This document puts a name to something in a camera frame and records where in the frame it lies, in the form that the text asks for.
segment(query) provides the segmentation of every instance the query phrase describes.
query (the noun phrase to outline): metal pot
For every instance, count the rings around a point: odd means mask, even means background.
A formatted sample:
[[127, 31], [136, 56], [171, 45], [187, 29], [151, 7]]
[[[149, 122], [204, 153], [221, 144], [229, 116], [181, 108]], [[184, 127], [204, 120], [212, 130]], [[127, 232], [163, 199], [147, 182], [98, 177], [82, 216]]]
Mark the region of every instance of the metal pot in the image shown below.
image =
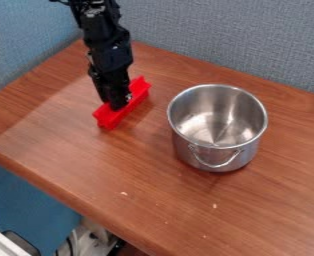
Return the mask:
[[177, 157], [195, 168], [228, 172], [255, 157], [267, 129], [267, 111], [257, 98], [221, 84], [195, 86], [168, 106]]

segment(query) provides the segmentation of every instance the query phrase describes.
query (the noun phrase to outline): black cable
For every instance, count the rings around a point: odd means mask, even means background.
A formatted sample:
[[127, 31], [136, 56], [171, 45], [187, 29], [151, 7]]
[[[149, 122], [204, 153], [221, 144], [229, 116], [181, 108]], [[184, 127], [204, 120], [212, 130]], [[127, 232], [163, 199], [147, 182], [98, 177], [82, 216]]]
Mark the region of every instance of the black cable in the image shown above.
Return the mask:
[[73, 246], [72, 246], [72, 243], [70, 243], [70, 239], [69, 239], [69, 237], [66, 238], [66, 243], [68, 243], [69, 250], [70, 250], [70, 256], [74, 256]]

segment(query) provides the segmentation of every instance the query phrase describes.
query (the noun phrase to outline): gray fabric wall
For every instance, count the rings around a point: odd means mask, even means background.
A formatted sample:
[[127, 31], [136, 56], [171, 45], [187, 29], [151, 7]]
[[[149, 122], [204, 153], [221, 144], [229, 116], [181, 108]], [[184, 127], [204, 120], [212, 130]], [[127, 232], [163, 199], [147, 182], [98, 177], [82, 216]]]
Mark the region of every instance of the gray fabric wall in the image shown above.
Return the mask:
[[77, 36], [64, 5], [48, 0], [0, 0], [0, 89]]
[[314, 0], [119, 0], [136, 40], [314, 92]]

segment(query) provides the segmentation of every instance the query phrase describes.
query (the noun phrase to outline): wooden tabletop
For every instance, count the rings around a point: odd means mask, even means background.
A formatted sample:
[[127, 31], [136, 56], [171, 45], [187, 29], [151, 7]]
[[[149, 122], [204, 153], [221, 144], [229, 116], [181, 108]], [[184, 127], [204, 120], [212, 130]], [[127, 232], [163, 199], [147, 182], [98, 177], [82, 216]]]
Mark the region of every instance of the wooden tabletop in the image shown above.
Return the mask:
[[[133, 44], [151, 96], [110, 132], [76, 42], [0, 92], [0, 164], [149, 255], [314, 256], [314, 94]], [[227, 175], [179, 162], [165, 109], [201, 83], [253, 93], [269, 126]]]

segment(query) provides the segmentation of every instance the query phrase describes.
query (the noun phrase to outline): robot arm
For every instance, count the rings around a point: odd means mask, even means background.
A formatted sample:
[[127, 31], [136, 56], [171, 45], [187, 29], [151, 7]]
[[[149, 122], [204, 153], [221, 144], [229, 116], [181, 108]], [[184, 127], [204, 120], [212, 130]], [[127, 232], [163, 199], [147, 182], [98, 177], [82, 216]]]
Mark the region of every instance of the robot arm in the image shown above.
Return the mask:
[[128, 67], [133, 62], [129, 31], [119, 24], [120, 6], [116, 0], [49, 1], [72, 9], [89, 48], [88, 74], [101, 100], [117, 111], [131, 99]]

